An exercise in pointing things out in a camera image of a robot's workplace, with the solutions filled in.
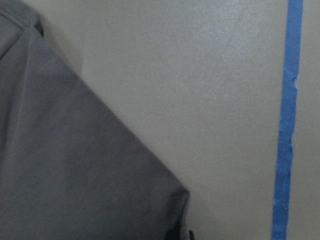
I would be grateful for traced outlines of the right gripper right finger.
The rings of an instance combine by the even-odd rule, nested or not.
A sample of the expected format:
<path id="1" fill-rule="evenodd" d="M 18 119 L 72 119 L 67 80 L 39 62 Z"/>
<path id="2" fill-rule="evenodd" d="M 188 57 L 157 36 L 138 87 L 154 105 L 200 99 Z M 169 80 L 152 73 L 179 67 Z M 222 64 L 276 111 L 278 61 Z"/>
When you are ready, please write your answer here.
<path id="1" fill-rule="evenodd" d="M 189 230 L 189 239 L 190 240 L 195 240 L 195 236 L 192 230 Z"/>

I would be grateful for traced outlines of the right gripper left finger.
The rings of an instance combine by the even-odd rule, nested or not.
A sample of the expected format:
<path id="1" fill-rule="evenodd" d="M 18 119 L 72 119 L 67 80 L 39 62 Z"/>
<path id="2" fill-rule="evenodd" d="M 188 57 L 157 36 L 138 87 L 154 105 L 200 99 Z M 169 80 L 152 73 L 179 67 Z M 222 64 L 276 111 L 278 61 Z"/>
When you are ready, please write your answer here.
<path id="1" fill-rule="evenodd" d="M 179 240 L 179 229 L 170 229 L 166 233 L 166 240 Z"/>

